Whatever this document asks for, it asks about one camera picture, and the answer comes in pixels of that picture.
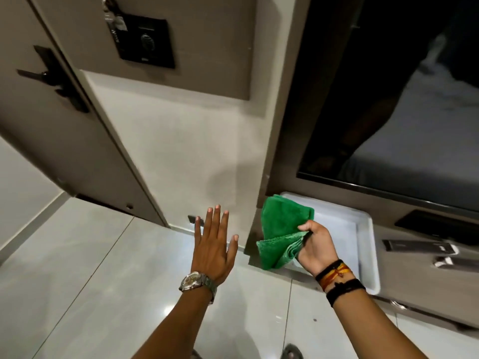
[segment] white tray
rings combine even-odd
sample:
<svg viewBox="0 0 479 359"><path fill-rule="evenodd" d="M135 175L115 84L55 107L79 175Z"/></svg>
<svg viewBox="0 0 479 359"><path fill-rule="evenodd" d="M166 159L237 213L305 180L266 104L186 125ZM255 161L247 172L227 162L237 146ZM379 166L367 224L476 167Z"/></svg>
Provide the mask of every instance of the white tray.
<svg viewBox="0 0 479 359"><path fill-rule="evenodd" d="M371 216L364 211L288 192L281 195L314 209L314 221L330 231L338 257L351 268L369 294L379 294L381 285ZM297 261L285 267L309 274Z"/></svg>

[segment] floor tile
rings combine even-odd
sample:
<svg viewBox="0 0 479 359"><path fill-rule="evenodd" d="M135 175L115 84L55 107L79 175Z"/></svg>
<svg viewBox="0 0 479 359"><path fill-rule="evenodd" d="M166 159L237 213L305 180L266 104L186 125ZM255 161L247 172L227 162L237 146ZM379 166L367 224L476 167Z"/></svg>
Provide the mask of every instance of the floor tile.
<svg viewBox="0 0 479 359"><path fill-rule="evenodd" d="M0 267L0 357L31 359L131 217L69 199Z"/></svg>
<svg viewBox="0 0 479 359"><path fill-rule="evenodd" d="M129 359L180 296L193 237L135 218L35 359ZM205 359L277 358L291 280L235 268L207 310L195 348Z"/></svg>
<svg viewBox="0 0 479 359"><path fill-rule="evenodd" d="M398 327L429 359L478 357L479 339L398 314Z"/></svg>
<svg viewBox="0 0 479 359"><path fill-rule="evenodd" d="M388 317L395 323L394 315ZM291 286L285 344L295 344L304 358L357 358L326 295L296 281Z"/></svg>

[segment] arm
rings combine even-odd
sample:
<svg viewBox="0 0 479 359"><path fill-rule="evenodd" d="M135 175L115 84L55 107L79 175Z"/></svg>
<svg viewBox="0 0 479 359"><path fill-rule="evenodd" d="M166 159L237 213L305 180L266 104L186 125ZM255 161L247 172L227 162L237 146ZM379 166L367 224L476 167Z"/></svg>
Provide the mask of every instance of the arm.
<svg viewBox="0 0 479 359"><path fill-rule="evenodd" d="M195 250L191 264L191 272L204 273L217 285L222 284L230 274L238 251L237 235L226 250L229 212L223 213L220 222L220 209L219 205L214 213L212 208L208 209L203 235L200 218L196 217ZM204 286L185 291L132 359L189 359L211 298L211 291Z"/></svg>
<svg viewBox="0 0 479 359"><path fill-rule="evenodd" d="M328 230L312 220L298 227L312 231L298 255L298 261L313 276L338 259ZM335 282L354 279L352 273L338 277ZM325 292L334 287L330 284ZM427 359L368 296L364 289L357 289L339 296L333 304L346 335L360 359Z"/></svg>

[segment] green microfiber cloth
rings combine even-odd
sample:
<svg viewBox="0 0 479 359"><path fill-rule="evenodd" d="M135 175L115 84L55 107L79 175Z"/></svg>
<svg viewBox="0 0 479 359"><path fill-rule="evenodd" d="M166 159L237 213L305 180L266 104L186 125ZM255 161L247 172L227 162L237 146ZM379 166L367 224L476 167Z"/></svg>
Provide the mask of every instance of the green microfiber cloth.
<svg viewBox="0 0 479 359"><path fill-rule="evenodd" d="M296 257L308 233L297 227L313 218L313 208L280 195L266 199L261 211L264 240L256 242L263 269L281 268Z"/></svg>

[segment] wristwatch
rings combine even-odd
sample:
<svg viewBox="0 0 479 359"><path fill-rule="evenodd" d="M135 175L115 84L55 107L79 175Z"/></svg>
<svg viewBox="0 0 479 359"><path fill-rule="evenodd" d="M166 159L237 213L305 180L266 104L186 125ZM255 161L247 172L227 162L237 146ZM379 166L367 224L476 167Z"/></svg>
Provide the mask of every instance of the wristwatch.
<svg viewBox="0 0 479 359"><path fill-rule="evenodd" d="M181 281L180 291L185 292L189 291L190 289L197 289L201 286L206 286L208 289L211 290L213 294L213 297L209 303L211 305L215 300L216 289L218 287L215 285L213 280L204 273L191 272L189 275L183 278L183 281Z"/></svg>

